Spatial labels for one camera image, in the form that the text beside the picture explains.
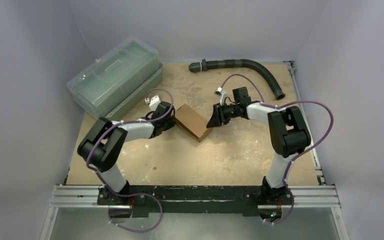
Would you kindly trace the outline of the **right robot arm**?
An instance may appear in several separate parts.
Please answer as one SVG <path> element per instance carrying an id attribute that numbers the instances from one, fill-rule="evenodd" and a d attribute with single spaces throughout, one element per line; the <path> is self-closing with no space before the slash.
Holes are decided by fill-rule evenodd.
<path id="1" fill-rule="evenodd" d="M 311 143 L 311 135 L 299 107 L 279 108 L 260 101 L 253 101 L 246 87 L 233 89 L 232 103 L 227 104 L 228 93 L 218 87 L 214 94 L 219 103 L 206 127 L 227 125 L 231 119 L 244 118 L 268 125 L 271 146 L 275 152 L 273 162 L 263 177 L 256 198 L 268 204 L 274 203 L 287 192 L 287 180 L 294 164 L 293 158 L 304 152 Z"/>

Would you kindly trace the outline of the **brown cardboard box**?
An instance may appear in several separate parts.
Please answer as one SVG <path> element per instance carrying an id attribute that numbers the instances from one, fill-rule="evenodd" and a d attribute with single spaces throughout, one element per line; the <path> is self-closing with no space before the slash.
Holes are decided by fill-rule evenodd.
<path id="1" fill-rule="evenodd" d="M 211 128 L 207 128 L 208 121 L 187 104 L 175 111 L 174 118 L 176 123 L 199 143 L 212 132 Z"/>

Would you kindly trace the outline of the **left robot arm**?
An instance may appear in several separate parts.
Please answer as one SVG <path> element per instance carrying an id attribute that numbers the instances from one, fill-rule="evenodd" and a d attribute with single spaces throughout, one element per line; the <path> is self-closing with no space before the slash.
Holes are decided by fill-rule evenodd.
<path id="1" fill-rule="evenodd" d="M 124 143 L 152 139 L 174 127 L 173 105 L 162 101 L 145 117 L 133 121 L 110 121 L 99 118 L 77 147 L 86 167 L 93 170 L 110 191 L 109 197 L 118 205 L 130 196 L 130 184 L 116 166 Z"/>

